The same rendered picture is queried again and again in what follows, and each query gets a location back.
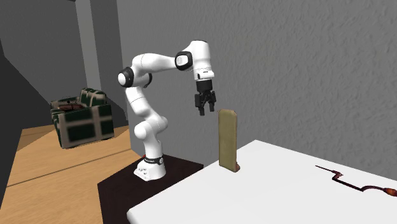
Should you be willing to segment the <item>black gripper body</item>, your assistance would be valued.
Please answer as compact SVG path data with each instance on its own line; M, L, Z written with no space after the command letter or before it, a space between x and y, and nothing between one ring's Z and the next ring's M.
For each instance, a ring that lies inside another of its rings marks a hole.
M196 81L197 94L196 99L212 99L212 80Z

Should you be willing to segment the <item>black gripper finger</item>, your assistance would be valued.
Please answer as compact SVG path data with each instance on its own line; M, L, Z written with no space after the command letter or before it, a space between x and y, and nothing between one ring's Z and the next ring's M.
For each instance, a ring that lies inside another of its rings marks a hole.
M214 105L215 105L215 102L216 102L215 91L210 91L210 92L207 93L206 101L209 104L209 111L210 112L214 112Z
M204 116L205 97L202 94L195 94L195 107L198 109L200 116Z

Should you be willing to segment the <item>tall olive flat board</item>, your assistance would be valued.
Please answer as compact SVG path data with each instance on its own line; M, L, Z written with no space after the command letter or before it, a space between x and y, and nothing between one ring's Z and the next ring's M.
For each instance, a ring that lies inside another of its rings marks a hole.
M218 111L219 165L232 172L239 170L237 163L237 114L234 110Z

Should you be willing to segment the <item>dark brown robot stand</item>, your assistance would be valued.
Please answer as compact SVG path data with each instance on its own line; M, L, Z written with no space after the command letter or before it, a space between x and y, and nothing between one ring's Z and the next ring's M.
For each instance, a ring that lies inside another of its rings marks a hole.
M164 191L204 166L182 158L164 155L166 175L153 181L144 181L134 174L142 158L126 166L97 184L103 224L130 224L127 211Z

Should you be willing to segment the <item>dark brown hand drill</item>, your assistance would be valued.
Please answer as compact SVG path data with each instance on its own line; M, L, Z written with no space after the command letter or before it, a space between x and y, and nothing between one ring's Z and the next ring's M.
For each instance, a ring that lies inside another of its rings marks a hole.
M320 169L326 170L326 171L330 171L334 174L334 176L332 177L332 180L336 181L337 183L340 183L342 185L348 186L350 188L353 188L355 190L364 192L365 190L369 190L369 189L374 189L374 190L380 190L392 197L397 197L397 190L395 190L394 188L383 188L383 187L379 187L379 186L372 186L372 185L366 185L366 186L362 186L362 187L358 187L355 185L352 185L350 183L347 183L345 181L340 180L340 177L343 176L343 174L341 172L335 171L335 170L331 170L331 169L327 169L321 166L316 166Z

